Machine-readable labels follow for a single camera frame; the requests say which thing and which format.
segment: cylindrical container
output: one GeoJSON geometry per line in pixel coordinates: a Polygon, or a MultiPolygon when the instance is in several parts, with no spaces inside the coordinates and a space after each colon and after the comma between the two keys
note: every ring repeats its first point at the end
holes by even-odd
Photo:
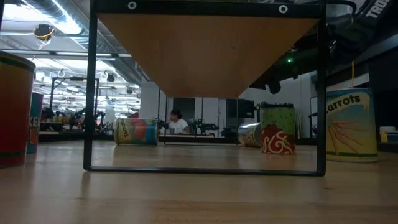
{"type": "Polygon", "coordinates": [[[42,115],[43,95],[32,93],[32,104],[30,106],[29,137],[26,153],[35,153],[39,143],[40,117],[42,115]]]}
{"type": "Polygon", "coordinates": [[[326,94],[326,156],[346,162],[377,161],[372,91],[350,88],[326,94]]]}
{"type": "Polygon", "coordinates": [[[262,103],[262,151],[295,154],[295,111],[293,104],[262,103]]]}
{"type": "Polygon", "coordinates": [[[117,145],[156,146],[159,140],[159,121],[157,119],[118,118],[114,140],[117,145]]]}
{"type": "Polygon", "coordinates": [[[261,124],[246,123],[239,126],[238,140],[244,146],[261,147],[261,124]]]}
{"type": "Polygon", "coordinates": [[[388,142],[387,133],[394,132],[394,131],[396,131],[396,127],[393,127],[393,126],[381,126],[380,129],[379,129],[380,142],[381,143],[387,143],[388,142]]]}
{"type": "Polygon", "coordinates": [[[0,167],[25,163],[35,64],[0,51],[0,167]]]}

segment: red swirl pattern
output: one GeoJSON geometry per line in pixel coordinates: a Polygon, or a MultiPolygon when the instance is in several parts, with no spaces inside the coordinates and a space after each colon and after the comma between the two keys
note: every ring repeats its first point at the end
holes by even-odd
{"type": "Polygon", "coordinates": [[[274,124],[267,125],[261,133],[263,152],[271,154],[295,154],[295,138],[285,134],[274,124]]]}

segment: black metal table frame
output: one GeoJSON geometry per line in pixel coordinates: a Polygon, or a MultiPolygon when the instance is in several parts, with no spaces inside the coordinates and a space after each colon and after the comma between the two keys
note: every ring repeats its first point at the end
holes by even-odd
{"type": "MultiPolygon", "coordinates": [[[[0,16],[4,9],[4,0],[0,0],[0,16]]],[[[203,169],[170,167],[107,167],[91,164],[93,152],[94,122],[87,122],[84,141],[83,168],[87,171],[108,172],[148,172],[173,174],[256,174],[256,175],[298,175],[324,176],[326,172],[326,68],[328,61],[328,31],[326,28],[326,0],[318,5],[256,4],[235,2],[194,2],[194,1],[107,1],[91,0],[90,29],[87,68],[86,119],[94,120],[95,67],[97,23],[96,13],[136,13],[136,14],[173,14],[173,15],[211,15],[211,16],[250,16],[250,17],[293,17],[317,18],[318,23],[318,144],[317,169],[315,171],[298,170],[254,170],[254,169],[203,169]]]]}

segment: white shirt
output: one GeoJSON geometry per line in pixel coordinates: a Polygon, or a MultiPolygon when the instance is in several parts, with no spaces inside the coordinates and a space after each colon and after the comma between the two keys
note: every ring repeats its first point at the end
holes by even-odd
{"type": "Polygon", "coordinates": [[[184,128],[187,126],[188,126],[187,122],[184,121],[183,119],[179,119],[177,122],[170,121],[169,130],[171,128],[174,128],[174,134],[180,134],[180,133],[189,134],[186,131],[184,131],[184,128]]]}

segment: pipe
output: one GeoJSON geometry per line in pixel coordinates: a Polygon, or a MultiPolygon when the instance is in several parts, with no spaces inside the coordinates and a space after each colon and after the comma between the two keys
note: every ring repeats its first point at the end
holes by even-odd
{"type": "MultiPolygon", "coordinates": [[[[72,1],[69,0],[22,0],[33,10],[42,13],[49,18],[57,29],[66,32],[65,28],[70,27],[65,24],[76,24],[80,29],[83,37],[71,37],[77,44],[82,46],[85,50],[88,49],[88,18],[76,7],[72,1]]],[[[97,52],[113,53],[116,50],[112,45],[98,32],[97,38],[97,52]]],[[[115,61],[105,61],[109,66],[114,67],[118,73],[129,83],[141,83],[141,76],[137,71],[132,69],[134,66],[123,62],[119,58],[115,61]]]]}

